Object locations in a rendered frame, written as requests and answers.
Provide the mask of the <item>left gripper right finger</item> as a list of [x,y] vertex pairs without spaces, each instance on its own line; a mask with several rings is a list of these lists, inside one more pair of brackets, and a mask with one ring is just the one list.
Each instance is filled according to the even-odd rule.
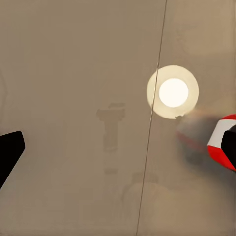
[[236,133],[231,131],[225,131],[222,142],[221,149],[228,157],[234,168],[236,169]]

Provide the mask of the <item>radio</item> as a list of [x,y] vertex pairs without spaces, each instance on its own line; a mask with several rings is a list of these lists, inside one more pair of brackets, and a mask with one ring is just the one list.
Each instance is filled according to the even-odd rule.
[[236,172],[236,169],[221,149],[221,142],[225,131],[236,133],[236,114],[229,115],[218,121],[216,128],[207,144],[212,159],[220,165]]

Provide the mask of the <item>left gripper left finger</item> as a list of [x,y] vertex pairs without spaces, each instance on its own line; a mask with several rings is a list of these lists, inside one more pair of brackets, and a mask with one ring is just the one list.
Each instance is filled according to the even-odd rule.
[[0,189],[25,150],[21,131],[0,136]]

